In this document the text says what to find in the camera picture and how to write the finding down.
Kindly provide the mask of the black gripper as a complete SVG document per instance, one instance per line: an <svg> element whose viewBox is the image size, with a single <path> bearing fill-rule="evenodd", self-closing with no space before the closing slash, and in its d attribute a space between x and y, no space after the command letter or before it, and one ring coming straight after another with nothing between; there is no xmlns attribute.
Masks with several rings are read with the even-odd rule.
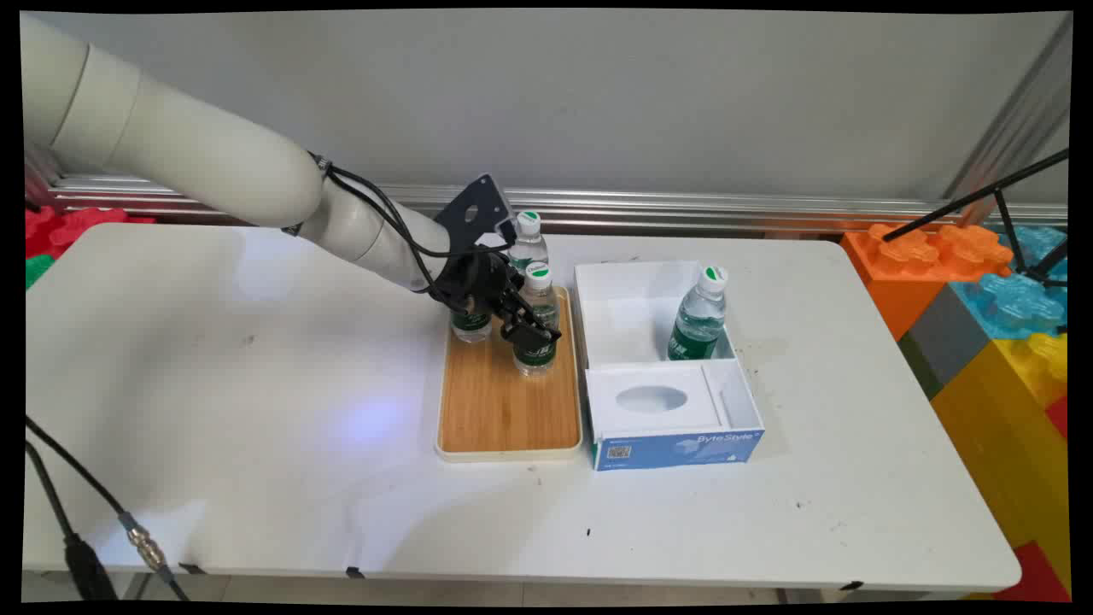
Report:
<svg viewBox="0 0 1093 615"><path fill-rule="evenodd" d="M542 348L562 338L555 289L520 289L522 273L507 255L450 257L438 276L438 301L468 314L512 314L500 320L500 335L515 348Z"/></svg>

